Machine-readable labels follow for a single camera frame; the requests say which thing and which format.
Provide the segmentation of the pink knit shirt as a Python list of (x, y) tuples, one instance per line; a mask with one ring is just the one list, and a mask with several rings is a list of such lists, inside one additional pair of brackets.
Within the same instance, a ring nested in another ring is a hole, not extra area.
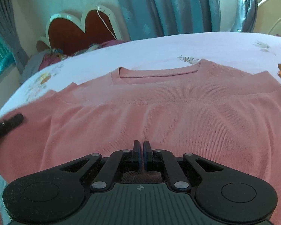
[(135, 140), (191, 152), (270, 183), (281, 224), (281, 84), (207, 60), (171, 70), (123, 67), (15, 109), (25, 121), (0, 138), (7, 182)]

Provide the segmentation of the pile of colourful clothes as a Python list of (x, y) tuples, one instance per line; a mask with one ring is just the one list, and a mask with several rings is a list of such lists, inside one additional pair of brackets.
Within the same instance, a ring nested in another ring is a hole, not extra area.
[(114, 45), (123, 44), (125, 41), (122, 40), (110, 40), (101, 44), (92, 44), (87, 49), (83, 49), (80, 51), (75, 52), (74, 54), (67, 55), (61, 49), (46, 49), (42, 52), (39, 52), (35, 55), (32, 55), (27, 65), (24, 67), (24, 70), (21, 74), (20, 84), (23, 84), (26, 80), (28, 80), (31, 76), (36, 74), (38, 71), (56, 64), (62, 60), (67, 58), (77, 56), (80, 54), (84, 54), (86, 52), (91, 52), (97, 49), (106, 48)]

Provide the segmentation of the grey side curtain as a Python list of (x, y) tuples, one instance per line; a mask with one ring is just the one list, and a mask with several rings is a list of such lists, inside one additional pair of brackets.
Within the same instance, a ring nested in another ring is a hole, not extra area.
[(11, 51), (18, 71), (22, 73), (29, 57), (16, 31), (12, 0), (0, 0), (0, 36)]

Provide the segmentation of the red heart-shaped headboard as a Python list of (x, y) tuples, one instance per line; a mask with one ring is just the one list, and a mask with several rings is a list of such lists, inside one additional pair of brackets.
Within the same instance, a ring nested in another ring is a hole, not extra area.
[(71, 55), (110, 40), (123, 40), (114, 12), (103, 5), (90, 5), (81, 18), (66, 12), (53, 14), (45, 35), (36, 41), (36, 50), (58, 48)]

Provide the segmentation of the floral white bed blanket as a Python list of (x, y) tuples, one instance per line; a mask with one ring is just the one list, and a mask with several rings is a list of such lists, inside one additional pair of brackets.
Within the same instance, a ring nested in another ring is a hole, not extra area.
[[(249, 74), (270, 73), (280, 84), (281, 37), (255, 33), (216, 32), (131, 41), (70, 57), (46, 67), (26, 80), (0, 110), (0, 121), (17, 114), (50, 90), (59, 92), (102, 77), (117, 68), (154, 71), (185, 68), (207, 60)], [(2, 224), (10, 218), (2, 202), (7, 182), (0, 175)]]

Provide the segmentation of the blue-grey window curtain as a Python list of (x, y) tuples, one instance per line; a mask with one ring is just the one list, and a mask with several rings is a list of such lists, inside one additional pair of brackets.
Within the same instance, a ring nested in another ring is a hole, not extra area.
[(252, 32), (257, 0), (118, 0), (131, 40), (178, 34)]

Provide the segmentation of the cream round headboard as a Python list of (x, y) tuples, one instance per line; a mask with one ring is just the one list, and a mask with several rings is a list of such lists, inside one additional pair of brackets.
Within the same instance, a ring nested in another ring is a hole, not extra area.
[(253, 32), (281, 37), (281, 0), (262, 0), (258, 3)]

